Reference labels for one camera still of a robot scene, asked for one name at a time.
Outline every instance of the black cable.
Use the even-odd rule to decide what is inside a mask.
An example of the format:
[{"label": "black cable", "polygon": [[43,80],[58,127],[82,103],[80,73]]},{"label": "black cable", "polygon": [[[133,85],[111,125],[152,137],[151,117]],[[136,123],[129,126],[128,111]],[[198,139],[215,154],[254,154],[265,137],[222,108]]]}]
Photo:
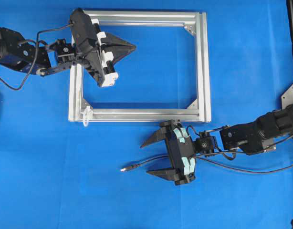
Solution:
[{"label": "black cable", "polygon": [[196,132],[195,128],[194,128],[192,125],[188,125],[187,128],[186,128],[186,132],[187,132],[188,135],[190,135],[190,134],[189,134],[189,131],[188,131],[188,130],[189,130],[189,127],[193,130],[193,132],[194,132],[197,136],[200,137],[200,135]]},{"label": "black cable", "polygon": [[[28,43],[28,42],[34,43],[36,45],[36,42],[34,40],[30,40],[30,39],[20,41],[20,42],[18,42],[18,45],[23,45],[23,44]],[[43,44],[43,45],[48,45],[47,42],[45,42],[43,40],[40,40],[39,43]]]},{"label": "black cable", "polygon": [[224,128],[228,127],[228,125],[225,125],[225,126],[222,126],[222,127],[219,127],[219,128],[215,128],[215,129],[212,129],[212,130],[205,130],[205,132],[215,132],[215,131],[218,131],[218,130],[222,130]]},{"label": "black cable", "polygon": [[235,170],[235,171],[243,172],[243,173],[251,173],[251,174],[271,174],[271,173],[280,172],[280,171],[283,171],[283,170],[286,170],[286,169],[289,169],[289,168],[293,167],[293,164],[291,164],[291,165],[289,165],[287,167],[283,167],[283,168],[279,168],[279,169],[275,169],[275,170],[270,170],[270,171],[260,172],[260,171],[252,171],[252,170],[246,170],[246,169],[234,168],[234,167],[226,166],[226,165],[220,164],[218,162],[211,161],[211,160],[201,158],[201,157],[195,157],[195,158],[199,159],[199,160],[207,161],[209,163],[212,163],[212,164],[217,165],[217,166],[221,166],[223,168],[227,168],[227,169],[230,169],[230,170]]},{"label": "black cable", "polygon": [[214,156],[214,155],[220,155],[220,154],[225,154],[225,153],[232,153],[232,154],[246,154],[242,151],[221,151],[221,152],[215,152],[215,153],[209,153],[209,154],[200,154],[198,156],[192,156],[191,158],[197,158],[199,156]]},{"label": "black cable", "polygon": [[38,55],[38,49],[39,49],[39,43],[40,43],[40,41],[39,41],[39,36],[40,36],[40,34],[41,34],[41,33],[44,33],[44,32],[51,32],[51,31],[63,30],[63,29],[65,29],[65,28],[69,27],[69,26],[73,26],[73,24],[68,24],[68,25],[65,25],[65,26],[62,26],[62,27],[60,27],[60,28],[56,28],[56,29],[50,29],[50,30],[39,31],[39,32],[36,34],[36,43],[35,43],[35,55],[34,55],[34,60],[33,60],[33,62],[32,62],[32,65],[31,65],[31,67],[30,67],[28,73],[27,73],[26,76],[23,78],[23,80],[22,80],[22,82],[21,82],[21,84],[20,84],[19,87],[12,87],[12,86],[10,86],[10,85],[9,85],[7,82],[5,82],[2,78],[0,78],[0,81],[1,81],[2,83],[4,83],[8,88],[10,88],[10,89],[12,89],[12,90],[14,90],[14,91],[18,91],[18,90],[20,90],[20,89],[23,87],[24,83],[27,81],[27,79],[28,79],[29,75],[31,74],[31,71],[32,71],[32,69],[34,68],[34,65],[35,65],[35,63],[36,63],[37,55]]},{"label": "black cable", "polygon": [[[232,160],[234,160],[234,159],[236,159],[236,153],[235,152],[223,152],[218,146],[217,146],[217,149],[218,149],[218,151],[219,152],[221,152],[222,153],[222,155],[227,159],[227,160],[229,160],[229,161],[232,161]],[[230,156],[227,156],[225,153],[232,153],[232,157],[230,157]]]},{"label": "black cable", "polygon": [[144,162],[141,162],[141,163],[138,163],[138,164],[135,164],[135,165],[131,165],[131,166],[126,166],[122,169],[120,169],[121,172],[125,172],[125,171],[129,171],[129,170],[132,170],[132,169],[135,169],[135,168],[138,168],[146,163],[149,163],[151,161],[154,161],[154,160],[158,160],[158,159],[162,159],[162,158],[166,158],[166,157],[169,157],[168,155],[160,155],[160,156],[156,156],[156,157],[153,157],[149,160],[146,160]]},{"label": "black cable", "polygon": [[278,144],[280,144],[280,143],[282,143],[282,142],[285,142],[285,141],[287,141],[287,140],[289,140],[289,139],[291,139],[291,138],[293,138],[293,134],[290,135],[290,136],[288,136],[288,137],[286,137],[286,138],[283,139],[283,140],[280,140],[280,141],[278,141],[278,142],[275,142],[274,144],[271,144],[271,145],[265,147],[263,150],[260,150],[260,151],[258,151],[257,153],[262,153],[262,152],[264,152],[265,150],[267,150],[267,149],[269,149],[269,148],[271,148],[271,147],[273,147],[273,146],[276,146],[276,145],[278,145]]}]

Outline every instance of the metal bracket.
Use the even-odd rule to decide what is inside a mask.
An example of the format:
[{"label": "metal bracket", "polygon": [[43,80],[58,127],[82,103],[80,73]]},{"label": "metal bracket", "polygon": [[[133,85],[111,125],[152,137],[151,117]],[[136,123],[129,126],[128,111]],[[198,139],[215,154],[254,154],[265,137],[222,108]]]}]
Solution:
[{"label": "metal bracket", "polygon": [[198,100],[194,100],[193,103],[191,103],[187,109],[196,109],[198,107]]},{"label": "metal bracket", "polygon": [[281,96],[282,109],[293,104],[293,84]]},{"label": "metal bracket", "polygon": [[195,27],[193,25],[185,25],[184,29],[187,30],[192,36],[195,36]]},{"label": "metal bracket", "polygon": [[84,122],[89,106],[89,122],[158,122],[180,119],[182,122],[210,122],[210,81],[207,16],[199,12],[94,11],[85,10],[93,23],[122,26],[183,27],[195,37],[197,98],[187,109],[93,109],[83,98],[83,67],[72,66],[69,90],[69,121]]}]

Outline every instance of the light blue tape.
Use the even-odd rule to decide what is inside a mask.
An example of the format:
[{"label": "light blue tape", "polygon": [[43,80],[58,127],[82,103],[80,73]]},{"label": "light blue tape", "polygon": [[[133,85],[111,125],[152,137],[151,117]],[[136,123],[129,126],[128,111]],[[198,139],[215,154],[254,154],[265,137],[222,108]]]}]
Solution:
[{"label": "light blue tape", "polygon": [[190,173],[193,173],[195,169],[195,159],[191,158],[190,159]]},{"label": "light blue tape", "polygon": [[181,128],[181,129],[175,128],[173,131],[177,137],[177,139],[179,139],[180,142],[185,143],[185,138],[189,137],[188,133],[186,132],[185,128]]},{"label": "light blue tape", "polygon": [[186,157],[182,157],[181,160],[184,164],[184,175],[188,175],[190,173],[190,164]]}]

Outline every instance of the white plastic part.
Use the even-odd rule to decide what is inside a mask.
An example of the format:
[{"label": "white plastic part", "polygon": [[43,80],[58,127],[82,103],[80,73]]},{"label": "white plastic part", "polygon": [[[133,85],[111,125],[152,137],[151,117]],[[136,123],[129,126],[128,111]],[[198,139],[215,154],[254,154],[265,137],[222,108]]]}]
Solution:
[{"label": "white plastic part", "polygon": [[102,32],[97,33],[97,38],[98,38],[100,45],[102,45],[101,38],[105,38],[105,37],[106,37],[105,32],[102,31]]},{"label": "white plastic part", "polygon": [[105,80],[102,84],[102,87],[109,87],[115,84],[115,80],[118,79],[118,73],[109,73],[105,75]]},{"label": "white plastic part", "polygon": [[92,22],[93,24],[99,24],[99,20],[97,18],[94,18]]},{"label": "white plastic part", "polygon": [[89,121],[93,118],[93,110],[90,108],[90,106],[87,106],[83,112],[83,125],[85,127],[88,126]]},{"label": "white plastic part", "polygon": [[102,50],[101,52],[101,61],[102,61],[102,68],[106,68],[107,67],[107,61],[113,61],[114,59],[114,55],[113,52],[104,52]]}]

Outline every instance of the blue tabletop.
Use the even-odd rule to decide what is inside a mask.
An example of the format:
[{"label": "blue tabletop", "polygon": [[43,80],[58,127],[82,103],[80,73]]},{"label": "blue tabletop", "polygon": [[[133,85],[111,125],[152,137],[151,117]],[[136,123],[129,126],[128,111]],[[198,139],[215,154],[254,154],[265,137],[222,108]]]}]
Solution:
[{"label": "blue tabletop", "polygon": [[[281,108],[293,83],[292,43],[285,0],[47,0],[0,1],[0,27],[35,39],[65,25],[77,7],[207,13],[212,122],[198,130],[254,121]],[[119,79],[98,88],[85,74],[94,104],[184,108],[196,96],[194,46],[182,28],[102,27],[137,50],[116,64]],[[69,29],[44,34],[71,39]],[[132,172],[130,161],[166,152],[164,143],[139,149],[158,123],[68,122],[69,71],[31,76],[21,91],[0,83],[0,229],[287,229],[293,218],[293,168],[246,175],[204,161],[197,179],[174,186],[146,174],[162,160]],[[13,85],[23,74],[0,66]],[[239,155],[238,167],[275,169],[293,163],[293,141],[276,151]]]}]

